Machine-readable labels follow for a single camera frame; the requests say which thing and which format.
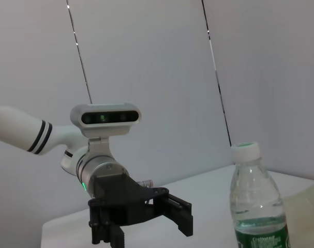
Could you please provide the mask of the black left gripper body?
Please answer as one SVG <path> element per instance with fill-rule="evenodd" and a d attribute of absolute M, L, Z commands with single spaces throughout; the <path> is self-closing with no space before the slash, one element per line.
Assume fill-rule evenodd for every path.
<path fill-rule="evenodd" d="M 92 225 L 134 225 L 163 215 L 166 188 L 147 188 L 126 174 L 94 177 L 88 202 Z"/>

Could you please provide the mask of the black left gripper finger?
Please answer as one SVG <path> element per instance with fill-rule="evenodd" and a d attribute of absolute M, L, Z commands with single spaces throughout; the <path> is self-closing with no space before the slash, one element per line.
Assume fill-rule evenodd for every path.
<path fill-rule="evenodd" d="M 111 247 L 124 248 L 125 234 L 121 227 L 111 218 L 111 210 L 103 206 L 89 207 L 89 227 L 92 231 L 92 244 L 97 245 L 101 241 L 109 243 Z"/>
<path fill-rule="evenodd" d="M 192 204 L 167 194 L 153 199 L 154 211 L 174 222 L 186 237 L 193 235 Z"/>

